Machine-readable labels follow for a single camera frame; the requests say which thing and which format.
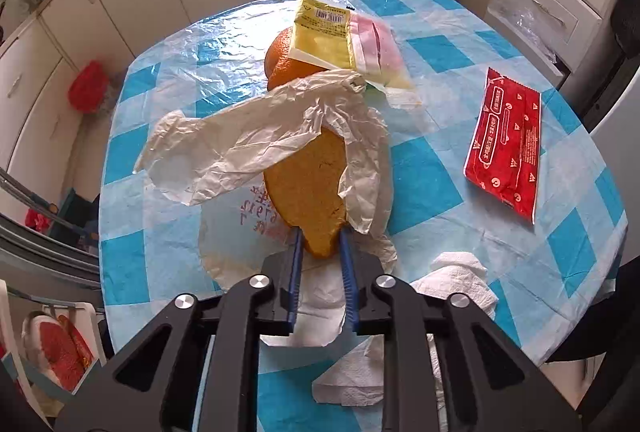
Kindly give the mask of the brown bread slice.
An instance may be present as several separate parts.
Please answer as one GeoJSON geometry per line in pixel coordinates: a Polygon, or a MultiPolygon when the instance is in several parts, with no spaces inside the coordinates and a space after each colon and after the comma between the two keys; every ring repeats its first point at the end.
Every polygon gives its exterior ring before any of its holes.
{"type": "Polygon", "coordinates": [[[318,259],[334,256],[346,224],[346,208],[338,196],[345,168],[344,140],[323,128],[302,149],[264,171],[272,204],[286,224],[302,231],[306,250],[318,259]]]}

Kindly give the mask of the white paper tissue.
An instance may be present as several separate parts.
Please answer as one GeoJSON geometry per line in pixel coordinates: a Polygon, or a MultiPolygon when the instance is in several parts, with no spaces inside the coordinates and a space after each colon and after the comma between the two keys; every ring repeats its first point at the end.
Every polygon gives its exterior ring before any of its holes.
{"type": "Polygon", "coordinates": [[[425,298],[431,296],[435,305],[430,308],[436,326],[445,328],[446,319],[440,310],[455,293],[467,296],[490,318],[495,317],[498,296],[489,288],[487,268],[471,252],[442,252],[423,277],[395,288],[378,288],[376,293],[389,300],[392,306],[393,328],[384,344],[373,338],[358,345],[334,366],[312,382],[314,400],[321,404],[346,407],[373,405],[387,394],[384,374],[399,395],[410,398],[411,388],[435,391],[438,407],[444,406],[442,374],[435,353],[434,341],[427,337],[422,311],[425,298]],[[392,369],[383,363],[388,360],[392,369]]]}

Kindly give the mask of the red floor trash bin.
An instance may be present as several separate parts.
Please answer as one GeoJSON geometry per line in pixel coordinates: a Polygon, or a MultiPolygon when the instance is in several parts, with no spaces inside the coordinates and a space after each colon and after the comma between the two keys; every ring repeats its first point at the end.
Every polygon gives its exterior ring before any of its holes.
{"type": "Polygon", "coordinates": [[[70,104],[82,114],[97,112],[105,100],[110,79],[96,60],[88,63],[67,91],[70,104]]]}

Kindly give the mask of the crumpled white plastic bag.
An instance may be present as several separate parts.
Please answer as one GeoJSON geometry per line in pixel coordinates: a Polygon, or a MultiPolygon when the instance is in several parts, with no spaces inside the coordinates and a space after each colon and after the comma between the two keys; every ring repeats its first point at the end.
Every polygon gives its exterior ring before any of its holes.
{"type": "Polygon", "coordinates": [[[231,192],[300,152],[329,129],[344,140],[346,166],[336,186],[347,221],[381,236],[393,204],[387,126],[363,98],[355,71],[295,79],[206,118],[165,114],[134,163],[168,199],[196,206],[231,192]]]}

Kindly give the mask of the blue checkered plastic tablecloth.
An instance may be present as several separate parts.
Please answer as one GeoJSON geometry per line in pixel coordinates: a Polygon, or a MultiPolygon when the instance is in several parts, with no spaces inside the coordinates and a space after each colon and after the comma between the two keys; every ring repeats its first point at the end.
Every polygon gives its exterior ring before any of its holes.
{"type": "MultiPolygon", "coordinates": [[[[260,183],[196,207],[167,199],[138,155],[156,122],[204,118],[265,91],[264,58],[298,0],[260,0],[205,18],[130,66],[108,139],[100,201],[100,270],[111,339],[124,346],[177,294],[210,296],[204,254],[223,244],[258,267],[284,228],[260,183]]],[[[325,0],[380,16],[419,93],[416,109],[368,103],[390,131],[397,274],[423,277],[442,252],[486,267],[496,321],[536,363],[615,289],[627,218],[614,178],[570,105],[505,38],[454,0],[325,0]],[[489,69],[541,94],[536,218],[527,223],[463,174],[489,69]]]]}

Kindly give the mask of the orange fruit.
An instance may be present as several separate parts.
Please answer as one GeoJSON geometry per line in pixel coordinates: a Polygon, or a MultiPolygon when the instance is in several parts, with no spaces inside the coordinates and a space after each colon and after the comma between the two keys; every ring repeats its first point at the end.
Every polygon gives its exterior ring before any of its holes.
{"type": "Polygon", "coordinates": [[[291,36],[292,28],[282,30],[268,48],[264,60],[268,91],[295,79],[306,78],[317,72],[324,71],[322,67],[288,56],[291,36]]]}

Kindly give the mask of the yellow pink snack bag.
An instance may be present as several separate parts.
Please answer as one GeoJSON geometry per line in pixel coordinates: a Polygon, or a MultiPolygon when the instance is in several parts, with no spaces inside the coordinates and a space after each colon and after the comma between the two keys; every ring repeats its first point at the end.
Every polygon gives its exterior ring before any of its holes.
{"type": "Polygon", "coordinates": [[[320,0],[299,0],[288,56],[327,70],[356,71],[377,88],[413,88],[387,22],[320,0]]]}

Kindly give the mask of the red flat wrapper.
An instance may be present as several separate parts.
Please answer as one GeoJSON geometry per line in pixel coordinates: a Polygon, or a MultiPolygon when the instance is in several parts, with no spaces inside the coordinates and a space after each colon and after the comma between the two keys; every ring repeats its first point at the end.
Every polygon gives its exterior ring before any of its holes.
{"type": "Polygon", "coordinates": [[[464,177],[535,222],[542,103],[539,92],[487,70],[464,177]]]}

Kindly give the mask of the clear plastic bag in drawer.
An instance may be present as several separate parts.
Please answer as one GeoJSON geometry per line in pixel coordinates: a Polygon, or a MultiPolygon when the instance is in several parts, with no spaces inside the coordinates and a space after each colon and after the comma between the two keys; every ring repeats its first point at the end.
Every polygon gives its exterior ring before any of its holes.
{"type": "Polygon", "coordinates": [[[525,0],[491,0],[487,7],[493,13],[506,20],[516,31],[533,44],[552,64],[556,63],[556,54],[541,37],[540,22],[534,10],[525,0]]]}

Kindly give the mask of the open bottom drawer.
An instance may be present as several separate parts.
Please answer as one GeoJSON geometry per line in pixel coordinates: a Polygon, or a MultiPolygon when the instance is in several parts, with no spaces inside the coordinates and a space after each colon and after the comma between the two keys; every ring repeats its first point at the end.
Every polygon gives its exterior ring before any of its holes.
{"type": "Polygon", "coordinates": [[[558,37],[525,0],[491,0],[484,21],[514,45],[534,67],[559,88],[570,70],[552,48],[558,37]]]}

